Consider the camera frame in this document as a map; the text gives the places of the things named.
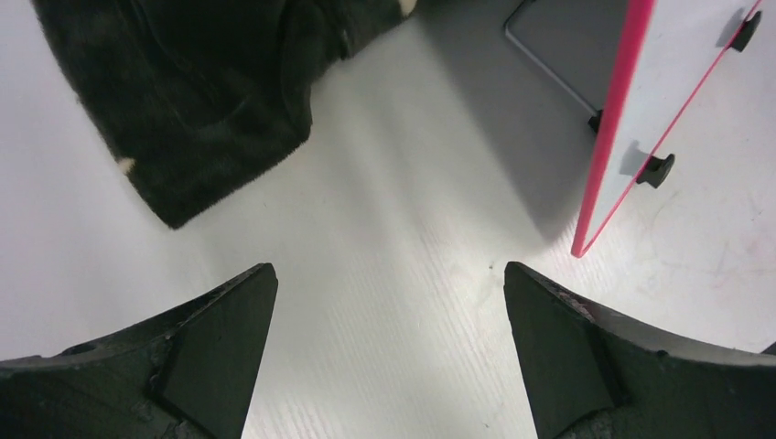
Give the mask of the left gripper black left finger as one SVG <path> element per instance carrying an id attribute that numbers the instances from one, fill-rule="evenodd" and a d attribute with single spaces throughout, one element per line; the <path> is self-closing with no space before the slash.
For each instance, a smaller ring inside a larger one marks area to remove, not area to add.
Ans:
<path id="1" fill-rule="evenodd" d="M 238 438 L 275 307 L 260 263 L 56 356 L 1 364 L 4 438 Z"/>

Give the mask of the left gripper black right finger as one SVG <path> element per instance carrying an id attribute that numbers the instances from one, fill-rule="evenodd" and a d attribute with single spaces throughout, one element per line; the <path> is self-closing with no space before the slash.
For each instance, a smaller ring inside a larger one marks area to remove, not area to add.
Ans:
<path id="1" fill-rule="evenodd" d="M 504 298 L 541 438 L 772 438 L 775 351 L 683 337 L 520 262 Z"/>

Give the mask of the pink framed whiteboard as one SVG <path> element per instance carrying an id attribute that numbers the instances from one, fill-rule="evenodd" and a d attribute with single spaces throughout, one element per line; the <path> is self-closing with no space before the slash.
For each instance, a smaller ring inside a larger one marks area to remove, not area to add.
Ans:
<path id="1" fill-rule="evenodd" d="M 574 256 L 591 248 L 734 50 L 742 23 L 761 8 L 759 1 L 522 1 L 508 15 L 505 37 L 584 108 L 594 135 Z"/>

